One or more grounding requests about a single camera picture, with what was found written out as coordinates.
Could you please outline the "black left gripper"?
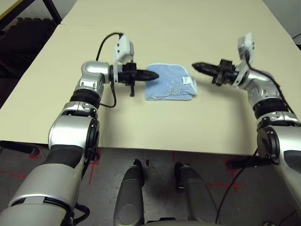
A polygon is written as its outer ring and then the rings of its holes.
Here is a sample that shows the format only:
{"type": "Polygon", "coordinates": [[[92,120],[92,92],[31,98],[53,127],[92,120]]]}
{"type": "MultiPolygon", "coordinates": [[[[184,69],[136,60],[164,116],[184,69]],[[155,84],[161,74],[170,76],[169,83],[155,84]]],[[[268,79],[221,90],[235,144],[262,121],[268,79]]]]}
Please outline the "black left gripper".
{"type": "Polygon", "coordinates": [[[135,79],[137,81],[153,81],[158,79],[157,73],[148,70],[137,70],[136,63],[122,65],[121,72],[118,72],[118,83],[130,86],[130,96],[135,96],[135,79]]]}

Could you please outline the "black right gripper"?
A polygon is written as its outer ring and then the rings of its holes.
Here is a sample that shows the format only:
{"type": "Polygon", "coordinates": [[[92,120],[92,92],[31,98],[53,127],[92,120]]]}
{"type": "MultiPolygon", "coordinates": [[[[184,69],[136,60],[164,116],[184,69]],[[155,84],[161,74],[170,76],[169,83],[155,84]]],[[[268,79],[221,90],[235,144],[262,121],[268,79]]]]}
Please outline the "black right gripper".
{"type": "Polygon", "coordinates": [[[233,85],[238,76],[236,66],[232,61],[221,59],[219,65],[197,62],[192,64],[193,68],[199,73],[213,76],[212,84],[221,86],[223,84],[233,85]]]}

